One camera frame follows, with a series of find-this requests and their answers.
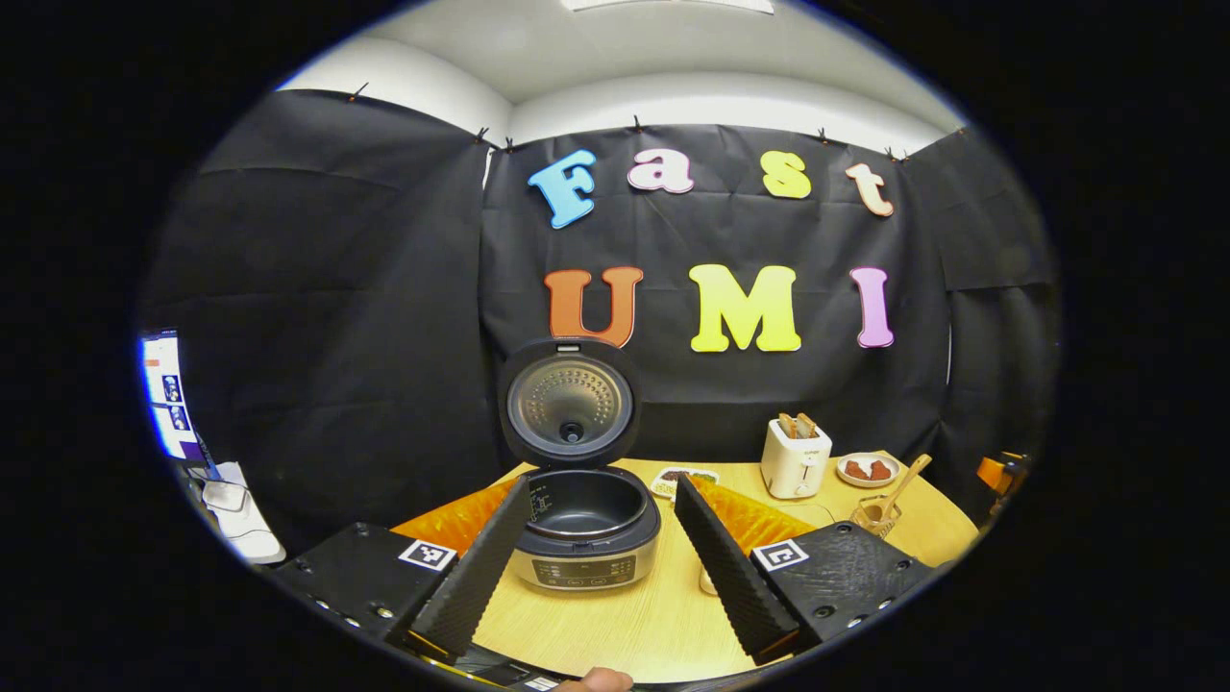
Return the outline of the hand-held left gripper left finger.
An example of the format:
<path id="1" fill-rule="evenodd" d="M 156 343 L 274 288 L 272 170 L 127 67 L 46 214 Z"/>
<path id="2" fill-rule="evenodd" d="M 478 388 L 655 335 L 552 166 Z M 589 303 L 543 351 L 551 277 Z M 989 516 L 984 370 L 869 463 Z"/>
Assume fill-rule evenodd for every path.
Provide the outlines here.
<path id="1" fill-rule="evenodd" d="M 344 631 L 454 664 L 478 631 L 531 509 L 526 478 L 506 487 L 466 552 L 442 540 L 354 524 L 274 570 L 274 583 Z"/>

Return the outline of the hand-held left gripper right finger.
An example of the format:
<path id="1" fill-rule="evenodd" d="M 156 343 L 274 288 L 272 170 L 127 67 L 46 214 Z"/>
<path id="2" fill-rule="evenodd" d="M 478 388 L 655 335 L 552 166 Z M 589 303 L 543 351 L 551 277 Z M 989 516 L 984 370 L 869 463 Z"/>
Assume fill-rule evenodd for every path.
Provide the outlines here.
<path id="1" fill-rule="evenodd" d="M 756 665 L 847 638 L 934 573 L 856 524 L 800 531 L 776 508 L 694 476 L 676 481 L 674 513 Z"/>

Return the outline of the wooden spoon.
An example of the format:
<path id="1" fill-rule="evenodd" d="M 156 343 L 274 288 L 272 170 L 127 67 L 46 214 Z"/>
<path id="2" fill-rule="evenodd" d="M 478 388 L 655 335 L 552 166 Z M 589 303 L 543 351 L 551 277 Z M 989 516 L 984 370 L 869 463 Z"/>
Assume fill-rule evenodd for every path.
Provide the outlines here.
<path id="1" fill-rule="evenodd" d="M 932 456 L 922 454 L 914 463 L 907 470 L 905 476 L 900 479 L 900 483 L 895 487 L 895 490 L 889 492 L 889 494 L 879 503 L 879 522 L 891 521 L 893 509 L 895 509 L 899 498 L 907 489 L 909 483 L 914 481 L 918 474 L 922 472 L 932 461 Z"/>

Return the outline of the black silver rice cooker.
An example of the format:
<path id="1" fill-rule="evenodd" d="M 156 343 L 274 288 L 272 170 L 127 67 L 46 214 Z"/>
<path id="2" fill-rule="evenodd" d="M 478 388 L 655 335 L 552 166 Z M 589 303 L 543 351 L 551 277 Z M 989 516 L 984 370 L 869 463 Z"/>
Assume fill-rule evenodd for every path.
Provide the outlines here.
<path id="1" fill-rule="evenodd" d="M 529 466 L 530 511 L 510 556 L 523 583 L 556 591 L 627 588 L 652 570 L 662 513 L 619 467 L 643 406 L 629 355 L 588 337 L 534 340 L 501 372 L 510 454 Z"/>

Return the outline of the metal wire chopstick holder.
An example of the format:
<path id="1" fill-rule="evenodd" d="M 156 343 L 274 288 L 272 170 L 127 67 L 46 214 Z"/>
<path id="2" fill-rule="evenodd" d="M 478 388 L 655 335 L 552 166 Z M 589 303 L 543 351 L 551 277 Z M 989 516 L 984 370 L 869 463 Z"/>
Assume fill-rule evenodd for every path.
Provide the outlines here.
<path id="1" fill-rule="evenodd" d="M 903 515 L 899 504 L 889 504 L 887 500 L 887 495 L 860 499 L 849 520 L 879 538 L 887 538 Z"/>

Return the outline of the white toaster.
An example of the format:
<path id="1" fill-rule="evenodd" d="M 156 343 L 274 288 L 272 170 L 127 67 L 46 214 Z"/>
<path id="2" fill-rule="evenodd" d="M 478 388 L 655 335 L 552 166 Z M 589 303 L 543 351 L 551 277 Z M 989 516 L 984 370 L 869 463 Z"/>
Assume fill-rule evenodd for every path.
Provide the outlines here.
<path id="1" fill-rule="evenodd" d="M 813 438 L 787 438 L 779 420 L 769 422 L 759 470 L 770 495 L 785 500 L 812 498 L 820 490 L 833 442 L 817 430 Z"/>

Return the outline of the white round plate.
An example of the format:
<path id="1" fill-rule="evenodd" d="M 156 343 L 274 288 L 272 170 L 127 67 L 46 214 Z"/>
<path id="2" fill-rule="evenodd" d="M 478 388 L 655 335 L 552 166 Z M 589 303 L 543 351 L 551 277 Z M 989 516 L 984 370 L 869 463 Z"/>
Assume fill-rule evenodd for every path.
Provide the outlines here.
<path id="1" fill-rule="evenodd" d="M 844 477 L 843 472 L 840 472 L 840 467 L 843 467 L 844 460 L 847 460 L 847 458 L 859 458 L 865 465 L 871 465 L 871 463 L 873 463 L 875 458 L 879 458 L 879 460 L 883 461 L 884 465 L 892 465 L 892 467 L 895 467 L 895 477 L 892 478 L 891 482 L 873 482 L 873 481 L 870 481 L 870 482 L 865 482 L 865 483 L 852 483 L 847 478 Z M 834 465 L 835 465 L 836 477 L 840 481 L 846 482 L 849 486 L 861 487 L 861 489 L 879 489 L 879 487 L 891 486 L 891 483 L 895 482 L 897 477 L 899 477 L 899 474 L 903 472 L 903 465 L 900 463 L 899 460 L 897 460 L 895 457 L 892 457 L 888 454 L 882 454 L 882 452 L 847 454 L 846 456 L 836 458 L 834 461 Z"/>

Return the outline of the white side table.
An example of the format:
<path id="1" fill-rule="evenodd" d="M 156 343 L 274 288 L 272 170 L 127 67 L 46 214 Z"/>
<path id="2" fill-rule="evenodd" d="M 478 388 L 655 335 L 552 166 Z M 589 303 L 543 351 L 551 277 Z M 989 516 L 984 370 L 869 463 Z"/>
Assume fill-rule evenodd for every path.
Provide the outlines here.
<path id="1" fill-rule="evenodd" d="M 260 513 L 258 503 L 246 482 L 240 465 L 229 461 L 219 465 L 214 470 L 194 470 L 193 476 L 202 482 L 225 481 L 246 486 L 251 494 L 248 513 L 246 515 L 229 515 L 229 513 L 214 513 L 204 506 L 212 517 L 215 517 L 218 531 L 221 538 L 232 547 L 232 551 L 241 559 L 256 565 L 271 565 L 276 562 L 285 560 L 288 553 L 280 540 L 272 532 L 263 513 Z"/>

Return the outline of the black backdrop cloth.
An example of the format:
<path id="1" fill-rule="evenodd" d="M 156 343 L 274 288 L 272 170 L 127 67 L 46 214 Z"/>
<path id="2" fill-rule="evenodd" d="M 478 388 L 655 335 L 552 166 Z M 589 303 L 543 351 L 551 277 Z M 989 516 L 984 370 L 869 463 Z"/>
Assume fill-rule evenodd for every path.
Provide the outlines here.
<path id="1" fill-rule="evenodd" d="M 278 91 L 189 175 L 141 295 L 180 334 L 189 425 L 240 465 L 290 556 L 497 481 L 498 368 L 568 320 L 609 328 L 642 272 L 631 458 L 752 463 L 802 411 L 836 455 L 932 456 L 975 524 L 982 458 L 1054 415 L 1057 262 L 1018 177 L 958 132 L 892 161 L 726 124 L 496 152 L 413 109 Z"/>

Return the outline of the computer monitor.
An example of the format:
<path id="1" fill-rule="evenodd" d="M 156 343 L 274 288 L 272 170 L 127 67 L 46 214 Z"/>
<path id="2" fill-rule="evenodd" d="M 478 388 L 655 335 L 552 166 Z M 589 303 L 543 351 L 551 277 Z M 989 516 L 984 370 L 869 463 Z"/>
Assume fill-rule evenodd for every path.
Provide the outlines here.
<path id="1" fill-rule="evenodd" d="M 205 467 L 200 438 L 184 397 L 180 333 L 176 329 L 161 329 L 141 334 L 139 360 L 153 427 L 165 454 L 170 458 L 184 461 L 189 467 Z"/>

